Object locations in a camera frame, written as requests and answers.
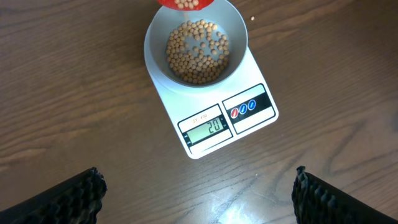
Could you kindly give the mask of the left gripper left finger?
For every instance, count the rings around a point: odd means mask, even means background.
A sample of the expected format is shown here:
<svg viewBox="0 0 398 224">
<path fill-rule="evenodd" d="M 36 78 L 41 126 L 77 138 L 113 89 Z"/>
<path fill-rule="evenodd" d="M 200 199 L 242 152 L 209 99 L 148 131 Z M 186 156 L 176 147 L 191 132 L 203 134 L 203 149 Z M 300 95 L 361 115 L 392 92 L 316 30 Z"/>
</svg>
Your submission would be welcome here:
<svg viewBox="0 0 398 224">
<path fill-rule="evenodd" d="M 1 223 L 95 224 L 106 191 L 103 175 L 92 167 L 1 211 Z"/>
</svg>

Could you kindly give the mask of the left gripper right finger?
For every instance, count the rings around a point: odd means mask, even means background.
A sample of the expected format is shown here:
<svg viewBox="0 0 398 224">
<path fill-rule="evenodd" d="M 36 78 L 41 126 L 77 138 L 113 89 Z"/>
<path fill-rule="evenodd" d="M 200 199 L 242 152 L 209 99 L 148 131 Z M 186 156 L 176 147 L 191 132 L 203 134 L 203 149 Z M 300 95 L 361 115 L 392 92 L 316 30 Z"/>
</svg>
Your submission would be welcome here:
<svg viewBox="0 0 398 224">
<path fill-rule="evenodd" d="M 298 224 L 397 224 L 391 218 L 340 189 L 297 168 L 292 190 Z"/>
</svg>

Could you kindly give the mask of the red plastic measuring scoop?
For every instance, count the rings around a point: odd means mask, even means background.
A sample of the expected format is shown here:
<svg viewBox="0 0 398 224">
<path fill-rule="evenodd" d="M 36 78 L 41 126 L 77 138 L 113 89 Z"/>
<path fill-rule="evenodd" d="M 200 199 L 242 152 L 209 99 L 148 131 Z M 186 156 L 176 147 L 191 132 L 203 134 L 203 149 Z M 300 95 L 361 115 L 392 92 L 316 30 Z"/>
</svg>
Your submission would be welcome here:
<svg viewBox="0 0 398 224">
<path fill-rule="evenodd" d="M 178 11 L 199 11 L 209 6 L 214 0 L 157 0 L 159 4 Z"/>
</svg>

